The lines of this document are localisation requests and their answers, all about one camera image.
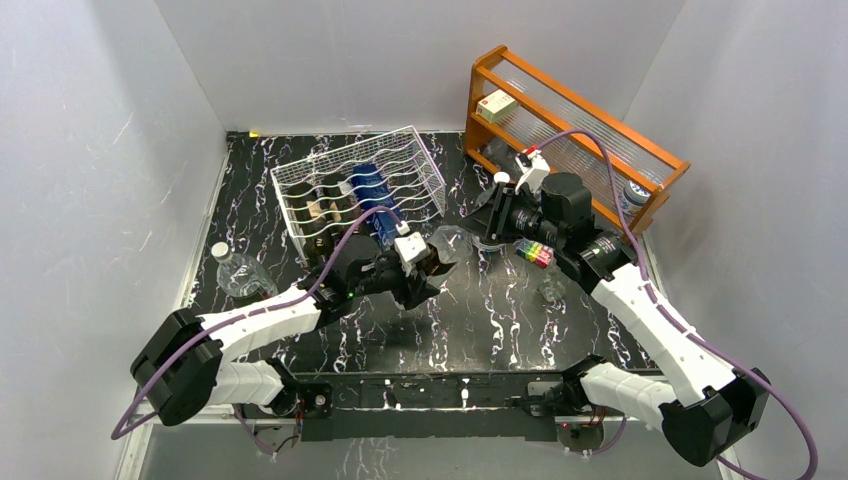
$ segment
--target white wall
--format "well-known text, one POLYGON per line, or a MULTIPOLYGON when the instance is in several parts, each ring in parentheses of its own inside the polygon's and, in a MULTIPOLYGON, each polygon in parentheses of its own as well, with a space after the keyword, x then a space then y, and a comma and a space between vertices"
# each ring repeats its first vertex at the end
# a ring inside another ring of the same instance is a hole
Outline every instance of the white wall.
POLYGON ((622 117, 683 0, 157 0, 228 130, 465 128, 498 44, 622 117))
POLYGON ((0 2, 0 476, 114 475, 224 153, 152 0, 0 2))
MULTIPOLYGON (((760 366, 848 475, 848 4, 689 1, 626 122, 692 169, 651 228, 671 300, 760 366)), ((775 402, 743 466, 796 478, 800 434, 775 402)))

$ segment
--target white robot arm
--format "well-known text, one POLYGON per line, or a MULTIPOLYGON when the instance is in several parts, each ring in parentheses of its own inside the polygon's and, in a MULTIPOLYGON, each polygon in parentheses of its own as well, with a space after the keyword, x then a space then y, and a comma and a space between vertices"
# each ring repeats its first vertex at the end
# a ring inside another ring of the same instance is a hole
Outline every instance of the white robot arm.
POLYGON ((496 182, 460 225, 483 243, 527 238, 550 246, 563 273, 633 334, 667 379, 667 383, 653 381, 590 355, 563 372, 562 384, 530 399, 542 407, 532 414, 579 411, 586 405, 611 407, 661 430, 682 457, 698 466, 756 428, 768 394, 756 381, 687 339, 694 328, 665 298, 658 295, 656 303, 649 298, 650 282, 633 264, 633 251, 617 234, 595 226, 592 197, 580 177, 544 176, 539 184, 541 202, 530 183, 496 182), (658 306, 685 331, 672 326, 658 306))
POLYGON ((180 348, 185 350, 190 339, 206 335, 148 393, 162 423, 177 425, 220 404, 255 404, 277 415, 300 404, 315 416, 329 414, 332 391, 327 384, 299 382, 277 359, 236 360, 273 341, 337 321, 350 313, 356 297, 390 291, 399 305, 411 309, 437 295, 438 284, 454 264, 441 263, 438 251, 421 234, 409 234, 405 224, 399 230, 406 235, 396 238, 389 252, 380 252, 368 236, 352 236, 320 288, 303 301, 296 302, 307 295, 324 265, 298 285, 246 307, 200 316, 183 309, 169 315, 132 364, 139 386, 150 382, 180 348), (244 321, 233 322, 237 317, 244 321))

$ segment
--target white box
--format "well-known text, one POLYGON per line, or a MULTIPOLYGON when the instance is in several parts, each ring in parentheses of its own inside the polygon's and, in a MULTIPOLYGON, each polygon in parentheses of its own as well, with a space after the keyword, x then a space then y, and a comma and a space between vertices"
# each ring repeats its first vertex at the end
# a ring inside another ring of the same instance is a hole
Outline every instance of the white box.
POLYGON ((477 115, 489 123, 498 123, 518 107, 518 102, 503 90, 498 90, 477 102, 477 115))

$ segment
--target clear plastic bottle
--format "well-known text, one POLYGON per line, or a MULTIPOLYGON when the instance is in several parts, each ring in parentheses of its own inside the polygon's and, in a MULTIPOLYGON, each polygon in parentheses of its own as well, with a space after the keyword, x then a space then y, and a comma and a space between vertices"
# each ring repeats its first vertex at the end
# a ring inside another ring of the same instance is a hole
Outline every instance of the clear plastic bottle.
POLYGON ((277 295, 277 286, 255 258, 234 253, 225 242, 212 245, 212 256, 218 261, 218 285, 236 307, 277 295))
POLYGON ((482 150, 480 153, 486 160, 500 167, 501 171, 508 173, 512 178, 521 178, 523 172, 515 161, 518 152, 500 137, 493 138, 482 150))
POLYGON ((463 263, 471 258, 471 235, 456 225, 442 225, 437 228, 427 243, 436 247, 439 261, 442 263, 463 263))
POLYGON ((545 269, 545 276, 542 277, 542 283, 539 284, 539 293, 542 294, 542 298, 548 303, 562 300, 565 298, 565 293, 568 290, 566 285, 570 281, 557 266, 556 259, 553 259, 545 269))

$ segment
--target wire dish rack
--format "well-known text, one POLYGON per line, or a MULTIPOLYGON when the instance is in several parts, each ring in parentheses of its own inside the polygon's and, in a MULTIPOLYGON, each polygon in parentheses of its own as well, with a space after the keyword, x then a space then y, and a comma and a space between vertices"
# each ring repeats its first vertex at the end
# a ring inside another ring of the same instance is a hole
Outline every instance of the wire dish rack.
POLYGON ((364 186, 350 187, 348 191, 342 188, 341 197, 328 196, 325 195, 324 190, 336 185, 322 185, 324 177, 330 174, 341 174, 345 178, 345 183, 352 186, 353 177, 361 175, 354 174, 353 168, 369 163, 376 166, 377 172, 383 178, 381 185, 388 187, 390 196, 394 199, 397 207, 395 211, 399 211, 402 219, 407 223, 424 223, 445 214, 445 180, 424 147, 418 132, 411 125, 335 150, 310 155, 271 170, 288 237, 302 259, 307 260, 304 255, 304 245, 308 238, 322 235, 328 229, 353 223, 353 220, 342 221, 333 213, 354 211, 358 215, 363 209, 364 200, 356 201, 354 195, 357 189, 364 186), (303 182, 308 183, 312 188, 297 194, 287 193, 290 187, 303 182), (327 201, 339 200, 343 197, 354 198, 354 200, 351 202, 353 205, 345 210, 312 213, 309 220, 298 220, 296 211, 309 207, 294 207, 292 203, 297 203, 296 199, 305 196, 314 198, 313 195, 327 201), (304 234, 304 230, 316 230, 306 228, 304 224, 308 223, 324 226, 320 230, 304 234))

